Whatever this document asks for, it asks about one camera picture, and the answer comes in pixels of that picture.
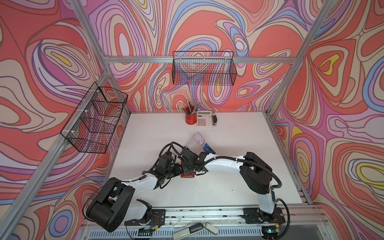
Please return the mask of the red leather card holder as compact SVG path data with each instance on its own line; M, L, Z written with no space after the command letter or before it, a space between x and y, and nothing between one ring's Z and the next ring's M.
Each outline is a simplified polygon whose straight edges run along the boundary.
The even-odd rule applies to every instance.
M186 173L182 172L182 174L181 174L181 178L183 178L183 179L190 179L190 178L194 178L194 177L195 177L195 173L186 174Z

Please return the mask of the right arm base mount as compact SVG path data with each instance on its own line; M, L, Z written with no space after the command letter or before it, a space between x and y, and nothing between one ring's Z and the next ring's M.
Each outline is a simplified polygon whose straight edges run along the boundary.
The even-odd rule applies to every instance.
M247 224L278 224L286 222L281 208L275 208L272 214L265 213L259 208L244 208L244 214L241 215Z

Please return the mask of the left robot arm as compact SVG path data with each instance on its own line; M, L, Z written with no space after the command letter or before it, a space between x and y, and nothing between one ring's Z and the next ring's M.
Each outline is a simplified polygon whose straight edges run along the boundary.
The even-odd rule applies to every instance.
M153 206L136 196L156 189L164 188L166 180L180 176L182 166L176 162L181 155L176 146L184 147L171 142L163 147L154 165L144 171L142 175L133 180L121 181L115 177L96 190L89 206L83 206L83 215L86 220L96 223L107 232L115 231L121 224L161 226L163 219L160 214L154 213Z

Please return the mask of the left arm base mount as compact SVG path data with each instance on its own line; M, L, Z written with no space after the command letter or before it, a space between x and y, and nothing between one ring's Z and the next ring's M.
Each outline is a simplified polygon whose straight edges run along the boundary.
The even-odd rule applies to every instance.
M141 219L134 219L125 221L125 226L149 226L151 228L160 227L165 223L166 210L165 209L152 209L147 210Z

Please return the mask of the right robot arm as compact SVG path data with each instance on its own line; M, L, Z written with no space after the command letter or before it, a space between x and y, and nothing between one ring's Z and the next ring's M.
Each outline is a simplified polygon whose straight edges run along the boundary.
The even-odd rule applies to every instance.
M245 213L244 219L255 224L289 224L290 216L285 217L277 203L281 202L287 212L287 204L275 197L274 190L282 187L283 183L279 177L273 173L272 168L255 153L247 152L240 157L220 156L212 153L201 152L196 154L188 147L181 147L180 144L170 143L169 152L173 152L181 161L181 168L186 174L199 173L203 175L208 172L224 172L240 174L248 188L256 193L259 206L250 214Z

